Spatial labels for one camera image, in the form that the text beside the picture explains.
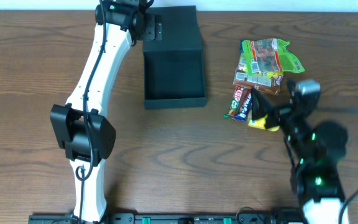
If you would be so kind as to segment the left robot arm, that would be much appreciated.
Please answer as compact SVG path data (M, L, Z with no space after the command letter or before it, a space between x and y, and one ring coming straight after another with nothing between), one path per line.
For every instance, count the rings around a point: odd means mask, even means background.
M75 175L76 205L66 223L102 223L108 218L104 168L116 140L108 104L121 63L139 40L154 40L147 28L152 1L100 1L94 39L79 82L66 103L53 105L52 128Z

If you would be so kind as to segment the green snack bag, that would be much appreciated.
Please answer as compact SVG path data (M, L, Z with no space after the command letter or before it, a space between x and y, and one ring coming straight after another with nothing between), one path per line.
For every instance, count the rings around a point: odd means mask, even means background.
M268 72L304 72L305 69L298 57L287 49L289 45L289 41L276 38L242 40L241 49L247 71L252 75Z

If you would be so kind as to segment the black cardboard box with lid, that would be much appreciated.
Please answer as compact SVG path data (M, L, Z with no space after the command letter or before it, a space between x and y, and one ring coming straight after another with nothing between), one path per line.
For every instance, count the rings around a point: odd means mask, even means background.
M151 7L160 40L143 42L144 107L204 107L203 40L195 6Z

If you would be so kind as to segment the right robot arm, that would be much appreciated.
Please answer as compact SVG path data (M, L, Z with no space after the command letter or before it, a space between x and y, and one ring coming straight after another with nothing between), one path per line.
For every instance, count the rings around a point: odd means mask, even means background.
M346 155L347 130L335 121L310 126L320 92L292 90L290 102L274 106L253 89L252 115L265 119L265 127L279 127L291 162L291 187L307 223L349 223L346 196L338 162Z

